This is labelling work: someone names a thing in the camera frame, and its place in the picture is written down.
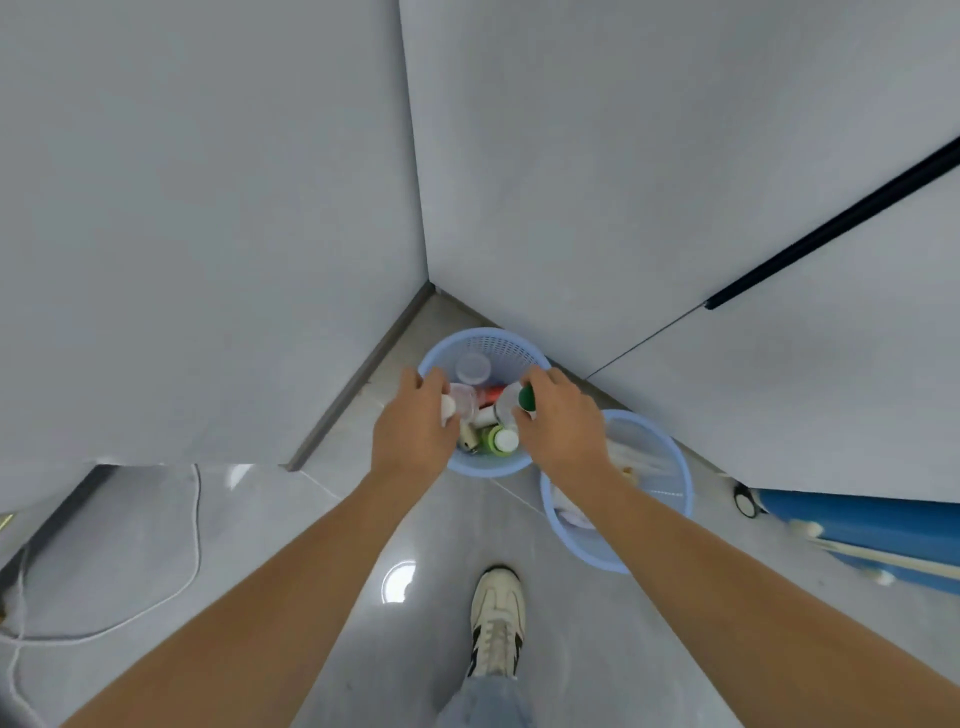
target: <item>green bottle cap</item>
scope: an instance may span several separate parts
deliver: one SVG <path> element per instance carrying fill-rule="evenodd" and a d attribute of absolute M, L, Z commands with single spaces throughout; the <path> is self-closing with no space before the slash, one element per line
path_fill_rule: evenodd
<path fill-rule="evenodd" d="M 520 407 L 525 409 L 527 412 L 537 411 L 537 398 L 534 396 L 533 384 L 527 384 L 527 386 L 521 389 L 520 394 L 516 396 L 516 399 L 519 401 Z"/>

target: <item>blue plastic basket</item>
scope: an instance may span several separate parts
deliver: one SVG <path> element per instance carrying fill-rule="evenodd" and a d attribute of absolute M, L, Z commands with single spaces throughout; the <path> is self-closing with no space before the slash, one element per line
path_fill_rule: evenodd
<path fill-rule="evenodd" d="M 546 356 L 529 341 L 502 328 L 468 328 L 447 336 L 427 352 L 417 371 L 426 376 L 433 367 L 440 367 L 450 381 L 456 381 L 457 360 L 466 352 L 480 352 L 491 363 L 490 383 L 511 384 L 533 364 L 550 368 Z M 500 477 L 523 470 L 530 465 L 530 455 L 521 448 L 506 457 L 468 455 L 459 449 L 447 466 L 456 473 L 474 477 Z"/>
<path fill-rule="evenodd" d="M 673 439 L 644 417 L 624 409 L 605 409 L 607 436 L 616 442 L 629 445 L 655 455 L 671 464 L 668 473 L 645 475 L 640 479 L 640 489 L 661 503 L 669 505 L 688 518 L 693 513 L 693 481 L 686 466 L 684 454 Z M 554 533 L 577 557 L 597 569 L 628 573 L 620 558 L 596 531 L 578 528 L 557 515 L 553 504 L 553 484 L 546 473 L 540 474 L 540 497 L 543 511 Z"/>

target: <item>cabinet door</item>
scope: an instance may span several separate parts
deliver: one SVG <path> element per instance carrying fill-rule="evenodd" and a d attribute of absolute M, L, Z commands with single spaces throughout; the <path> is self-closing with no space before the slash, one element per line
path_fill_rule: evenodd
<path fill-rule="evenodd" d="M 426 281 L 396 2 L 0 8 L 0 460 L 286 462 Z"/>
<path fill-rule="evenodd" d="M 955 0 L 401 0 L 431 279 L 586 376 L 960 134 Z"/>
<path fill-rule="evenodd" d="M 960 501 L 960 170 L 591 381 L 754 488 Z"/>

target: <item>shoelace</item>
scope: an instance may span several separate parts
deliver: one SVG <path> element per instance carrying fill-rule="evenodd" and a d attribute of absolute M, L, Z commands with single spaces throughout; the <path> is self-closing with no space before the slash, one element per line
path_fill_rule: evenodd
<path fill-rule="evenodd" d="M 504 675 L 509 674 L 510 640 L 513 637 L 511 624 L 505 619 L 492 619 L 490 625 L 490 632 L 484 641 L 488 664 L 494 669 L 502 669 Z"/>

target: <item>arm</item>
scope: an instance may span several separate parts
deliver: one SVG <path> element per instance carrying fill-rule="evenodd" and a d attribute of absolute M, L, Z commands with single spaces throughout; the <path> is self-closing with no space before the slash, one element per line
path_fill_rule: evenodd
<path fill-rule="evenodd" d="M 558 369 L 530 372 L 520 439 L 627 565 L 740 721 L 947 726 L 960 689 L 673 509 L 607 458 L 603 415 Z"/>
<path fill-rule="evenodd" d="M 65 725 L 290 725 L 380 551 L 446 466 L 443 374 L 403 373 L 370 473 L 336 508 L 87 703 Z M 418 443 L 411 448 L 410 443 Z"/>

